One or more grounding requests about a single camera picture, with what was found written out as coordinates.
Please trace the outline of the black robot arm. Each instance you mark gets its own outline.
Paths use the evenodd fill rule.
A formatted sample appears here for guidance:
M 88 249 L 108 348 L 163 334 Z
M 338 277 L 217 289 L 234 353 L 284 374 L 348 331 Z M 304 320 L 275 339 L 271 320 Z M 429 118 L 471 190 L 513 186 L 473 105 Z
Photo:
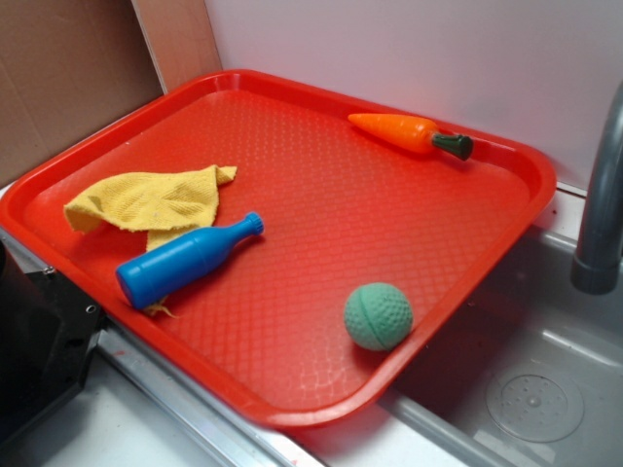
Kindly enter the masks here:
M 56 271 L 25 272 L 1 246 L 1 446 L 85 386 L 104 313 Z

